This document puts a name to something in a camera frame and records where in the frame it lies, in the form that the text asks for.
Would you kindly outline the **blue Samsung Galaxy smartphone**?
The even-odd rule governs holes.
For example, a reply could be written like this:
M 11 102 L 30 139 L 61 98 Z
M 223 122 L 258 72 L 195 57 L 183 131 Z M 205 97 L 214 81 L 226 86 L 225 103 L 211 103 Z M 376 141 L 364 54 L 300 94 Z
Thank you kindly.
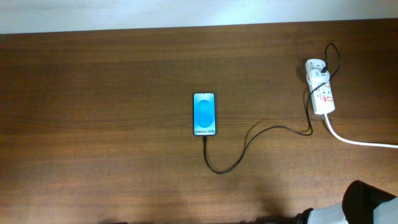
M 193 133 L 195 136 L 216 135 L 216 100 L 215 94 L 193 94 Z

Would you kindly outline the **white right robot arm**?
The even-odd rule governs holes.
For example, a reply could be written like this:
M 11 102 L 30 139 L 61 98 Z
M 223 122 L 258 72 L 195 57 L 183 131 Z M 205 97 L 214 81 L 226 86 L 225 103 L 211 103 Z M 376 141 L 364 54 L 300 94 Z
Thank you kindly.
M 299 213 L 293 224 L 397 224 L 397 196 L 360 180 L 352 182 L 340 203 Z

